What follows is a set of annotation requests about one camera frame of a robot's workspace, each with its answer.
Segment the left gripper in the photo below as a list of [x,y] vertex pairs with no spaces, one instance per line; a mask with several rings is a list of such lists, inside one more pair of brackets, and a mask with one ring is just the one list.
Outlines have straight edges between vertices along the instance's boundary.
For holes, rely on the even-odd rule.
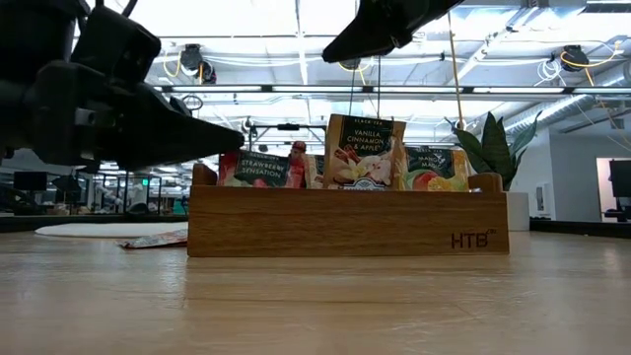
[[192,116],[137,75],[51,61],[38,71],[1,77],[1,157],[31,149],[55,165],[115,161],[129,171],[236,151],[237,130]]

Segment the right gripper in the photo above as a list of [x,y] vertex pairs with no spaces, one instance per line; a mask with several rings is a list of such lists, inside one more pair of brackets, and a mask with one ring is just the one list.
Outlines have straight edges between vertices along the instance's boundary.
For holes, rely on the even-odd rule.
[[464,0],[361,0],[351,23],[323,50],[327,63],[384,56]]

